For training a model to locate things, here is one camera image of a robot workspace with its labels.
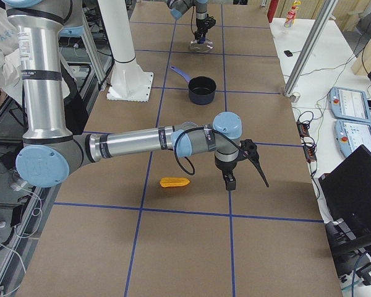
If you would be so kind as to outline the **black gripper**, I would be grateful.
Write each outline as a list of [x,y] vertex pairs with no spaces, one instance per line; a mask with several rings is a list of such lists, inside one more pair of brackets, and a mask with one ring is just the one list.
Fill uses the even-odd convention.
[[218,157],[215,157],[215,165],[222,172],[226,190],[235,190],[237,183],[233,170],[237,166],[237,161],[222,161]]
[[199,43],[205,42],[205,34],[207,32],[207,18],[196,19],[197,30],[194,32],[195,41]]

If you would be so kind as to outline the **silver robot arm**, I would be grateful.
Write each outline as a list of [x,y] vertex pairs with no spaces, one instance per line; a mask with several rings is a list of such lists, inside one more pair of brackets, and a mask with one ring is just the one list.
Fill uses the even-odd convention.
[[203,44],[205,42],[208,30],[215,25],[215,20],[208,15],[207,2],[208,1],[193,0],[166,1],[166,5],[175,20],[179,20],[189,9],[195,9],[197,30],[194,32],[194,40],[196,40],[198,44]]
[[15,27],[28,128],[15,159],[18,174],[38,187],[62,183],[71,173],[105,158],[154,150],[172,150],[176,158],[215,154],[226,189],[245,159],[242,123],[222,112],[211,124],[183,123],[120,134],[84,134],[88,113],[82,100],[66,103],[62,92],[64,65],[59,34],[82,26],[80,1],[6,1],[8,21]]

